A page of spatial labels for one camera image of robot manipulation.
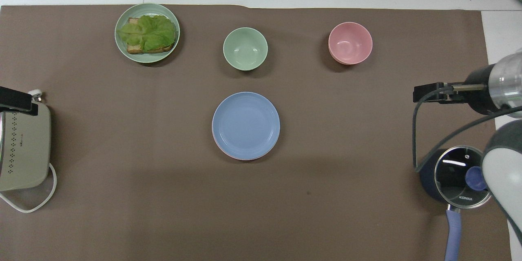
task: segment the pink bowl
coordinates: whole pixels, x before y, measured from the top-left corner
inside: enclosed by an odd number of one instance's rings
[[[373,41],[368,30],[354,22],[338,24],[328,38],[328,49],[337,62],[357,64],[368,58]]]

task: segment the lettuce leaf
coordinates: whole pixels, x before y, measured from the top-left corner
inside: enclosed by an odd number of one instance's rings
[[[138,19],[138,24],[126,23],[116,31],[123,42],[129,45],[140,45],[144,51],[168,47],[174,43],[175,27],[162,15],[153,18],[144,15]]]

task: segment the blue handle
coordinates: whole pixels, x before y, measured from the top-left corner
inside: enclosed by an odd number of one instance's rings
[[[460,232],[462,231],[460,213],[446,210],[446,217],[448,218],[449,233],[444,261],[457,261],[460,246]]]

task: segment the black cable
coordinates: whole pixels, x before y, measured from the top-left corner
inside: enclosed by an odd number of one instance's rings
[[[419,112],[419,107],[421,104],[426,101],[429,97],[433,96],[434,94],[438,94],[442,91],[447,90],[453,90],[452,86],[445,86],[443,88],[438,88],[436,90],[433,90],[429,92],[428,94],[425,94],[422,96],[422,98],[417,102],[417,105],[415,106],[414,110],[414,121],[412,122],[412,132],[411,132],[411,142],[412,142],[412,149],[413,149],[413,155],[414,155],[414,168],[417,168],[417,147],[416,147],[416,121],[417,121],[417,112]]]
[[[413,121],[413,124],[412,124],[412,130],[413,130],[413,135],[412,135],[412,139],[413,139],[413,154],[414,154],[414,167],[415,167],[415,172],[419,172],[423,167],[424,165],[426,164],[426,162],[429,160],[430,157],[432,157],[435,152],[438,150],[438,148],[440,148],[440,146],[442,146],[443,144],[445,144],[446,142],[448,142],[449,140],[451,140],[451,138],[453,138],[454,136],[458,135],[459,133],[462,133],[463,131],[465,131],[466,129],[469,129],[475,125],[479,125],[483,122],[486,122],[488,120],[491,120],[491,119],[494,119],[496,117],[499,117],[499,116],[502,116],[502,115],[506,115],[506,114],[511,114],[511,113],[514,113],[514,112],[519,112],[519,111],[522,111],[522,106],[519,106],[519,107],[514,107],[514,108],[508,108],[508,109],[502,109],[498,112],[495,112],[495,113],[492,113],[488,116],[484,116],[482,118],[479,118],[477,120],[474,120],[473,122],[471,123],[468,123],[462,127],[460,127],[459,129],[457,129],[456,131],[453,131],[452,133],[450,133],[448,136],[446,136],[444,139],[440,140],[440,142],[437,143],[437,145],[435,145],[430,151],[429,153],[427,154],[427,156],[425,157],[425,159],[421,162],[420,165],[417,164],[417,158],[416,158],[416,135],[415,135],[415,131],[416,131],[416,116],[417,116],[417,112],[419,110],[419,107],[420,105],[426,101],[426,99],[428,97],[430,97],[431,95],[437,93],[437,92],[441,92],[441,91],[445,91],[445,90],[451,90],[453,87],[451,86],[448,86],[448,87],[444,87],[444,88],[439,88],[438,90],[434,90],[434,91],[431,91],[429,92],[428,94],[426,94],[425,96],[423,96],[419,102],[417,103],[417,106],[415,107],[415,110],[414,110],[414,121]]]

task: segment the bread slice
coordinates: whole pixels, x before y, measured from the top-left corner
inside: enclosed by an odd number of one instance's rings
[[[129,23],[138,24],[138,18],[129,18]],[[174,44],[170,44],[169,46],[154,49],[154,50],[147,50],[143,51],[141,46],[138,45],[129,45],[127,44],[127,52],[130,54],[142,54],[142,53],[162,53],[162,52],[168,52],[170,49],[172,49],[172,46]]]

